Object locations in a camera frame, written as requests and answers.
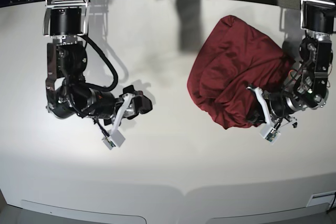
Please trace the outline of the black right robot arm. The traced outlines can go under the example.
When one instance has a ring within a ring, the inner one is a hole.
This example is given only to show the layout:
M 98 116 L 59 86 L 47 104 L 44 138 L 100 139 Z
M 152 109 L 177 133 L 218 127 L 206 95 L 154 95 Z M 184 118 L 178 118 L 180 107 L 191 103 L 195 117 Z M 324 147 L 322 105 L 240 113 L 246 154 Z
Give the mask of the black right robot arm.
M 121 122 L 150 112 L 152 101 L 134 86 L 125 87 L 118 97 L 112 94 L 119 76 L 88 35 L 91 0 L 45 0 L 45 3 L 43 34 L 52 39 L 47 45 L 47 111 L 59 119 L 72 115 L 91 119 L 100 128 L 108 148 L 120 147 L 125 141 L 119 131 Z M 86 81 L 86 45 L 93 48 L 111 71 L 109 86 Z

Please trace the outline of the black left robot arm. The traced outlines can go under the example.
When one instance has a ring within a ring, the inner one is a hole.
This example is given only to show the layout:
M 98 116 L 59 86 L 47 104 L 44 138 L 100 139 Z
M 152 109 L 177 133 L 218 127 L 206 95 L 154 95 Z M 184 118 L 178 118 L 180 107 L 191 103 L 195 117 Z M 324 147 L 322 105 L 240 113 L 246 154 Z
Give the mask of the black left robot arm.
M 294 113 L 325 106 L 333 60 L 334 18 L 335 0 L 300 0 L 300 27 L 305 32 L 299 46 L 300 68 L 278 92 L 247 86 L 258 101 L 250 120 L 263 124 L 260 135 L 268 142 L 274 143 L 281 136 L 283 121 L 297 127 Z

